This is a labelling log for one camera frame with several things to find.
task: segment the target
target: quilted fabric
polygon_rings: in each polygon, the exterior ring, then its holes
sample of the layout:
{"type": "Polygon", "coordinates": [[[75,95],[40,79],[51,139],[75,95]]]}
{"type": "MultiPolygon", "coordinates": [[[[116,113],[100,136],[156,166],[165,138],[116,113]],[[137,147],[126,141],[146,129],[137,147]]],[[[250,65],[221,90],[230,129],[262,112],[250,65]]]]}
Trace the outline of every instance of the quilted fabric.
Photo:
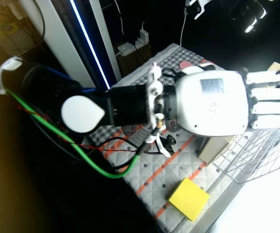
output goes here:
{"type": "MultiPolygon", "coordinates": [[[[206,60],[178,45],[172,44],[165,51],[150,59],[129,76],[122,79],[116,86],[139,85],[147,82],[147,71],[152,62],[157,62],[161,67],[170,67],[179,71],[182,61],[189,61],[197,65],[206,60]]],[[[172,78],[161,77],[160,81],[166,85],[173,85],[172,78]]],[[[124,180],[142,200],[147,210],[157,220],[165,232],[188,233],[193,230],[197,222],[216,200],[229,187],[232,179],[214,165],[206,164],[197,158],[196,150],[199,149],[197,138],[181,129],[174,120],[167,121],[167,130],[162,135],[172,135],[176,139],[173,146],[175,153],[167,159],[164,155],[143,154],[136,165],[124,180]],[[172,207],[167,198],[171,195],[183,178],[188,177],[200,188],[209,193],[210,198],[195,222],[187,220],[177,209],[172,207]]],[[[136,145],[140,145],[152,128],[150,125],[113,127],[102,126],[90,135],[91,139],[99,144],[114,136],[128,138],[136,145]]],[[[123,141],[112,141],[105,145],[106,149],[134,150],[123,141]]],[[[155,146],[150,151],[157,151],[155,146]]],[[[104,157],[113,165],[123,164],[133,156],[133,152],[105,152],[104,157]]]]}

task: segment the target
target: yellow sponge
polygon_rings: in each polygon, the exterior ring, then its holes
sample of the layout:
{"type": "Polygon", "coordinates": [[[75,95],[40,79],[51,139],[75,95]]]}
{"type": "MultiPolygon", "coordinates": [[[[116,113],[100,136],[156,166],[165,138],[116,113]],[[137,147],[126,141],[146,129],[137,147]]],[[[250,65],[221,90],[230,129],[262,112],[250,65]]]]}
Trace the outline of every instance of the yellow sponge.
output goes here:
{"type": "Polygon", "coordinates": [[[209,195],[196,184],[185,178],[170,196],[168,201],[189,220],[195,221],[207,202],[209,195]]]}

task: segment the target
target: white wire basket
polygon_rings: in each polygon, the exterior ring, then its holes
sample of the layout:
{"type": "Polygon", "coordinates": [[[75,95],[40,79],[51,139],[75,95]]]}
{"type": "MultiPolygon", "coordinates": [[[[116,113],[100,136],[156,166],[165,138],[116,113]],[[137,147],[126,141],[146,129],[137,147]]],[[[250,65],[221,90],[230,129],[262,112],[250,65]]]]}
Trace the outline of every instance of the white wire basket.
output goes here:
{"type": "Polygon", "coordinates": [[[280,168],[280,130],[238,135],[213,163],[237,183],[246,183],[280,168]]]}

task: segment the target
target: white circular joint cover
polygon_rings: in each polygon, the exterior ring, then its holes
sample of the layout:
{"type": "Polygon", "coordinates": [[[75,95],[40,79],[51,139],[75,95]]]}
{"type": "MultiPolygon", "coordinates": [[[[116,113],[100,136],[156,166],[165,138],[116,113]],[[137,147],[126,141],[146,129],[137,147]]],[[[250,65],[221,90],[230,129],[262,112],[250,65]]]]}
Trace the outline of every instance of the white circular joint cover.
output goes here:
{"type": "Polygon", "coordinates": [[[77,133],[92,131],[105,115],[105,111],[85,96],[72,96],[61,107],[65,125],[77,133]]]}

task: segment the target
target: green cable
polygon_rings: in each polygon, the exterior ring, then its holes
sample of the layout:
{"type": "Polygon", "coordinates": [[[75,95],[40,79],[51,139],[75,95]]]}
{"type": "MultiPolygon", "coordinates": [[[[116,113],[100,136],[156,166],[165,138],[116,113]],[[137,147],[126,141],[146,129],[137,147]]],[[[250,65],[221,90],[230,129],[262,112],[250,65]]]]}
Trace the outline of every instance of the green cable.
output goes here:
{"type": "MultiPolygon", "coordinates": [[[[21,105],[22,107],[24,107],[26,110],[30,111],[30,112],[36,112],[32,107],[30,107],[25,101],[23,101],[19,96],[17,96],[15,93],[13,93],[10,90],[6,90],[9,94],[11,94],[21,105]]],[[[32,114],[32,116],[39,121],[42,125],[44,125],[45,127],[47,127],[48,129],[50,129],[51,131],[53,131],[55,134],[59,135],[60,137],[62,137],[63,139],[65,139],[66,141],[70,142],[71,145],[74,147],[74,149],[83,157],[83,159],[86,160],[86,162],[91,165],[96,171],[98,171],[99,173],[101,173],[102,175],[104,175],[105,177],[108,178],[112,178],[112,179],[116,179],[116,178],[121,178],[124,175],[126,175],[128,172],[130,172],[130,170],[134,167],[134,165],[137,162],[137,159],[139,158],[139,155],[136,154],[133,158],[133,160],[131,161],[131,163],[129,164],[128,168],[119,174],[111,174],[108,173],[107,171],[104,171],[102,168],[98,167],[98,165],[96,165],[89,157],[86,156],[86,154],[83,152],[83,150],[77,145],[74,144],[75,142],[68,137],[67,135],[65,135],[62,131],[60,131],[59,129],[57,129],[55,126],[53,126],[52,124],[48,123],[46,120],[44,120],[41,116],[38,116],[36,114],[32,114]]]]}

